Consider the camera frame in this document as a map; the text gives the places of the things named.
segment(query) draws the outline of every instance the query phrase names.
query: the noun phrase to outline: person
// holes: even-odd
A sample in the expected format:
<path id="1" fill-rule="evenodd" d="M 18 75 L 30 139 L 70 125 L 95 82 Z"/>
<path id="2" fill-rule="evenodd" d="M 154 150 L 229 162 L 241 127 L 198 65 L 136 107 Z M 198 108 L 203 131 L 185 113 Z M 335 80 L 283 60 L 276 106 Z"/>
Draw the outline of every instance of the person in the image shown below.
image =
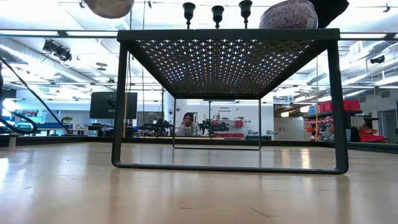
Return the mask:
<path id="1" fill-rule="evenodd" d="M 176 136 L 200 136 L 199 126 L 193 122 L 193 114 L 185 113 L 183 121 L 178 129 L 175 130 Z"/>

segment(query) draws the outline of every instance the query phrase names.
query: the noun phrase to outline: perforated metal tabletop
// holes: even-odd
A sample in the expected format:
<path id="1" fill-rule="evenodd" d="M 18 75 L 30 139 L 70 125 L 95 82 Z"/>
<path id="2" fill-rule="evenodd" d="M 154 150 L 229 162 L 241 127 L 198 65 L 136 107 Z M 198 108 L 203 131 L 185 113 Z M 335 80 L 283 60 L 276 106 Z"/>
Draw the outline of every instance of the perforated metal tabletop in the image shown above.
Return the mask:
<path id="1" fill-rule="evenodd" d="M 338 29 L 118 32 L 172 96 L 210 100 L 261 99 L 339 38 Z"/>

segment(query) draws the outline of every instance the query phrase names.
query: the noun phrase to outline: black monitor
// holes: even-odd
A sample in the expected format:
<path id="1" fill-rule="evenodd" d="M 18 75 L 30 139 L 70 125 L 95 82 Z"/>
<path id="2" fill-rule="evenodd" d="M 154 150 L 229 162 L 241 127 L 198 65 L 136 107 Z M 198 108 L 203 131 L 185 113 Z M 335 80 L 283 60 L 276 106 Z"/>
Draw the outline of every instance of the black monitor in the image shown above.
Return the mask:
<path id="1" fill-rule="evenodd" d="M 128 98 L 127 119 L 137 119 L 138 94 L 129 93 L 126 97 Z M 91 94 L 90 118 L 114 119 L 115 106 L 115 92 L 94 92 Z"/>

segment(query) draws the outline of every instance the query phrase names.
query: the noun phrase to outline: black candlestick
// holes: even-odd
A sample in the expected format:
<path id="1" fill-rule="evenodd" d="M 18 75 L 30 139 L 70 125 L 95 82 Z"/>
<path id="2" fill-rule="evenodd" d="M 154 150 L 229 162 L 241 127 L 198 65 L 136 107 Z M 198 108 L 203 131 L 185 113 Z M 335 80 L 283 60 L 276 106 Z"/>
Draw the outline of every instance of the black candlestick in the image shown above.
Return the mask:
<path id="1" fill-rule="evenodd" d="M 244 28 L 248 28 L 248 17 L 251 14 L 250 7 L 253 4 L 250 0 L 243 0 L 239 3 L 239 7 L 241 8 L 241 16 L 244 18 Z"/>
<path id="2" fill-rule="evenodd" d="M 191 19 L 193 18 L 193 10 L 195 10 L 196 6 L 194 3 L 186 2 L 182 7 L 184 8 L 184 17 L 187 20 L 187 29 L 189 29 Z"/>
<path id="3" fill-rule="evenodd" d="M 211 11 L 213 12 L 213 21 L 216 22 L 216 29 L 218 29 L 220 28 L 220 22 L 223 20 L 224 7 L 214 6 L 211 8 Z"/>

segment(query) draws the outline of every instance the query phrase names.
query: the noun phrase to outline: dark hair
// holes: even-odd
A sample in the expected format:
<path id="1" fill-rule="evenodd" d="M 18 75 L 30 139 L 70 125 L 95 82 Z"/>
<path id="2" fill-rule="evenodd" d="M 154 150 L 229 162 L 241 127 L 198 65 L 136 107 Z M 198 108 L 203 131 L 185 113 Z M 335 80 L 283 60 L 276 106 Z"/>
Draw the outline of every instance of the dark hair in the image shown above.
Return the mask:
<path id="1" fill-rule="evenodd" d="M 185 119 L 186 116 L 190 116 L 191 117 L 191 121 L 193 122 L 193 113 L 185 113 L 184 117 L 182 119 Z"/>

